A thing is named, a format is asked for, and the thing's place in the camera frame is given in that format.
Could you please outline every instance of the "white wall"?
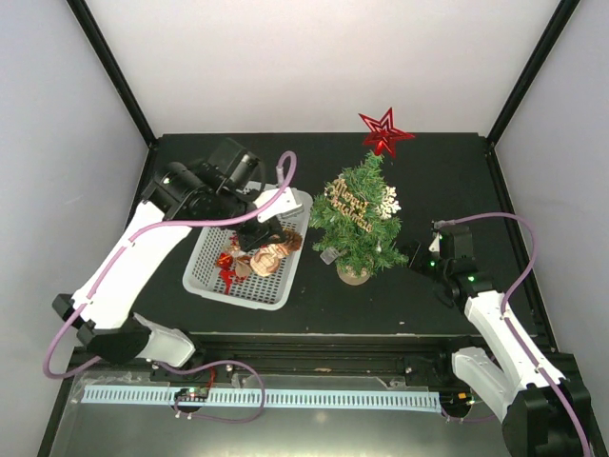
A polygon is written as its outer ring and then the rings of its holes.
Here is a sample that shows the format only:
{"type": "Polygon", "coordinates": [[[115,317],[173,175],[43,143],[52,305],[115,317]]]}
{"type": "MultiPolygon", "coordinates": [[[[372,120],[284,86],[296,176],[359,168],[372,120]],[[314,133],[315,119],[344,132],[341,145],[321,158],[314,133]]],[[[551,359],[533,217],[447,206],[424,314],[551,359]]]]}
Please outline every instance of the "white wall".
{"type": "Polygon", "coordinates": [[[0,58],[0,455],[31,456],[59,387],[50,304],[120,235],[146,148],[67,2],[1,2],[0,58]]]}
{"type": "Polygon", "coordinates": [[[88,0],[152,128],[487,134],[558,0],[88,0]]]}
{"type": "Polygon", "coordinates": [[[609,439],[609,2],[580,3],[498,146],[560,349],[577,356],[609,439]]]}

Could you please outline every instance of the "black table surface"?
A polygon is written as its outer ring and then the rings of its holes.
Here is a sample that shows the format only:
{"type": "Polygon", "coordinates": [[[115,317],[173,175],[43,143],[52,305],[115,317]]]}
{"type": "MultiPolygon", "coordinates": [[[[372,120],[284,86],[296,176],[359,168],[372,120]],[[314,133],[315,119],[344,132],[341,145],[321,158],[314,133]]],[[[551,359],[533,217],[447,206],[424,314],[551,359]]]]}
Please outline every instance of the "black table surface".
{"type": "MultiPolygon", "coordinates": [[[[358,165],[367,148],[363,133],[170,134],[161,137],[154,162],[188,163],[210,154],[230,136],[263,158],[267,180],[275,182],[274,165],[287,149],[298,154],[292,186],[315,196],[342,168],[358,165]]],[[[397,158],[386,156],[383,173],[395,186],[403,221],[396,243],[431,241],[431,221],[500,210],[484,157],[484,141],[475,133],[420,133],[397,146],[397,158]]],[[[507,289],[519,275],[505,223],[493,219],[472,223],[474,249],[481,269],[507,289]]],[[[434,295],[430,280],[403,267],[380,272],[365,284],[342,282],[312,249],[323,231],[310,228],[287,303],[275,311],[241,308],[187,292],[182,277],[199,237],[194,229],[161,264],[142,290],[133,310],[159,324],[192,333],[248,335],[453,336],[477,335],[455,308],[434,295]]],[[[523,290],[510,305],[531,334],[535,326],[523,290]]]]}

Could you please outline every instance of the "small tag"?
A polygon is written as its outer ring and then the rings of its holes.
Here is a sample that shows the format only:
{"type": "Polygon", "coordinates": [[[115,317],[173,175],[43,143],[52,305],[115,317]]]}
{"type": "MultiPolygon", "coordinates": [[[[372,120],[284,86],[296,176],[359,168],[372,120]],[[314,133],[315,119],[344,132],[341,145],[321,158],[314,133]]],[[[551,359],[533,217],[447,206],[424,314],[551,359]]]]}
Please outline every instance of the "small tag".
{"type": "Polygon", "coordinates": [[[324,252],[322,252],[322,255],[320,255],[320,257],[322,258],[322,260],[325,262],[326,265],[330,265],[340,256],[341,256],[341,253],[338,252],[334,248],[325,249],[324,252]]]}

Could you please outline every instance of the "red ornament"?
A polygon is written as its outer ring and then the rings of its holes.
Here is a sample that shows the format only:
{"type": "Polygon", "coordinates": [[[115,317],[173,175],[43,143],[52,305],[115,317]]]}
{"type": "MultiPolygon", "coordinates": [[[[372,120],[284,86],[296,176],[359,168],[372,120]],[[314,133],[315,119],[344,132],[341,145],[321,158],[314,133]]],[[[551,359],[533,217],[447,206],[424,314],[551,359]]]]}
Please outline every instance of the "red ornament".
{"type": "Polygon", "coordinates": [[[228,270],[232,266],[232,260],[232,255],[222,252],[218,260],[216,260],[216,267],[228,270]]]}
{"type": "Polygon", "coordinates": [[[228,295],[228,293],[230,292],[230,286],[232,286],[232,278],[235,275],[236,273],[232,269],[223,269],[222,271],[220,271],[220,277],[226,284],[225,295],[228,295]]]}
{"type": "Polygon", "coordinates": [[[415,137],[412,133],[406,133],[393,127],[393,108],[390,108],[379,121],[363,114],[360,114],[360,117],[370,129],[370,133],[365,137],[363,143],[375,145],[374,153],[376,155],[381,155],[383,149],[387,149],[391,157],[395,159],[396,142],[415,137]]]}

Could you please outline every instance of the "metal floor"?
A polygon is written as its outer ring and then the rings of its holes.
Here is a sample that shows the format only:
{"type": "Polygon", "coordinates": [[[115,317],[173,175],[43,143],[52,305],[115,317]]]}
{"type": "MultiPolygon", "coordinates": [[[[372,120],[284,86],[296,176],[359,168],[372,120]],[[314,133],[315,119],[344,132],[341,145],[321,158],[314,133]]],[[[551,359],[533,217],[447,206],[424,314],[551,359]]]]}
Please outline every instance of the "metal floor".
{"type": "MultiPolygon", "coordinates": [[[[332,382],[331,388],[344,384],[332,382]]],[[[379,389],[374,380],[367,383],[379,389]]],[[[76,401],[82,394],[77,383],[52,457],[509,457],[498,421],[460,425],[430,412],[269,408],[253,423],[224,425],[176,419],[164,406],[84,404],[76,401]]],[[[238,418],[251,409],[207,407],[206,413],[238,418]]],[[[472,414],[488,410],[475,406],[472,414]]]]}

